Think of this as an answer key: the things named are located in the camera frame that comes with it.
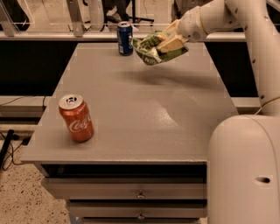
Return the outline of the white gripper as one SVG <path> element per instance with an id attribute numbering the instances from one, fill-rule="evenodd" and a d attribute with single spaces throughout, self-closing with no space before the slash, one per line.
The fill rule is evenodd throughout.
<path id="1" fill-rule="evenodd" d="M 207 37 L 200 15 L 200 7 L 196 6 L 187 11 L 181 19 L 174 20 L 158 35 L 163 40 L 157 46 L 161 53 L 168 53 L 182 48 L 186 42 L 200 42 Z"/>

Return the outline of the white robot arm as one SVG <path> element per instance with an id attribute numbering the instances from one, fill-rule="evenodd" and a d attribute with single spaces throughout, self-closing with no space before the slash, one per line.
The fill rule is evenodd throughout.
<path id="1" fill-rule="evenodd" d="M 211 0 L 174 28 L 189 42 L 242 28 L 261 108 L 217 126 L 207 160 L 207 224 L 280 224 L 280 34 L 266 0 Z"/>

